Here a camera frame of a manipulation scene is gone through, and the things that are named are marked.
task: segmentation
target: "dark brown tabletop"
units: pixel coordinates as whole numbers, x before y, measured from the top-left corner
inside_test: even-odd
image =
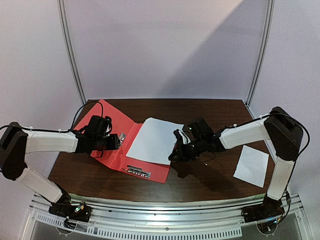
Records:
[[[215,99],[112,99],[106,100],[136,123],[147,118],[187,124],[203,117],[213,131],[250,121],[241,100]],[[79,120],[94,104],[84,108]],[[268,153],[263,141],[248,146]],[[166,183],[157,183],[111,170],[87,154],[61,152],[49,179],[67,192],[105,199],[140,202],[193,202],[244,198],[266,193],[275,164],[269,157],[264,188],[233,177],[242,146],[216,153],[206,163],[172,162]],[[204,153],[200,161],[212,157]]]

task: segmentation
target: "wood grain surface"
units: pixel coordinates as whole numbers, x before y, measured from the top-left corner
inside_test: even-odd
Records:
[[[251,120],[241,100],[112,99],[106,100],[136,123],[153,117],[187,124],[203,117],[213,131]],[[92,108],[84,108],[79,120]],[[268,153],[263,141],[248,146]],[[173,162],[166,183],[157,183],[111,170],[87,154],[61,152],[49,179],[67,192],[87,197],[139,202],[193,202],[244,198],[266,193],[275,164],[269,157],[264,188],[233,177],[242,146],[216,154],[209,162]],[[212,157],[205,153],[199,159]]]

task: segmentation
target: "red folder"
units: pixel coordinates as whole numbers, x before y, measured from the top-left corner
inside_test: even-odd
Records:
[[[164,184],[169,173],[170,165],[145,162],[126,156],[142,124],[135,123],[132,119],[111,104],[107,103],[105,100],[101,99],[99,102],[103,105],[103,117],[109,116],[112,119],[111,133],[118,134],[118,136],[120,136],[121,133],[124,133],[126,137],[122,146],[118,150],[106,150],[103,151],[103,154],[101,151],[93,151],[91,157],[113,170]],[[79,130],[86,126],[93,115],[101,116],[101,111],[101,105],[96,103],[74,129]],[[127,172],[129,167],[142,169],[143,172],[150,173],[150,177],[142,177],[140,175]]]

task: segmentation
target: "white backdrop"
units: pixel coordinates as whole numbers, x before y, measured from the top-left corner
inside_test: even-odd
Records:
[[[281,106],[310,132],[310,146],[297,162],[290,189],[301,197],[314,239],[320,239],[319,11],[317,0],[275,1],[266,55],[250,107],[257,117]]]
[[[267,0],[67,0],[87,99],[245,99]]]
[[[2,1],[0,126],[67,129],[81,105],[56,0]],[[29,166],[48,176],[58,153],[32,153]],[[17,240],[33,192],[0,174],[0,239]]]

